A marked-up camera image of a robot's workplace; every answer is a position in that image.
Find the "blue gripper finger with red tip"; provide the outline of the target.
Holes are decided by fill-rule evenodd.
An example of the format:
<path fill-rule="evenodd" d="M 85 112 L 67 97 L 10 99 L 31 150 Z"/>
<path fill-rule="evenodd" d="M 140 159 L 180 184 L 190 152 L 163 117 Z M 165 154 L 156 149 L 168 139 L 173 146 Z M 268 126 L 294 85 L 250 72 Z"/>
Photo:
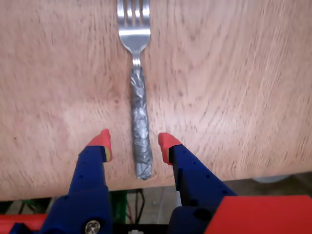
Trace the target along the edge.
<path fill-rule="evenodd" d="M 67 195 L 52 206 L 42 234 L 111 234 L 112 206 L 104 163 L 112 160 L 108 129 L 94 137 L 78 155 Z"/>
<path fill-rule="evenodd" d="M 160 133 L 163 161 L 172 166 L 181 205 L 171 214 L 169 234 L 203 234 L 226 196 L 235 192 L 169 133 Z"/>

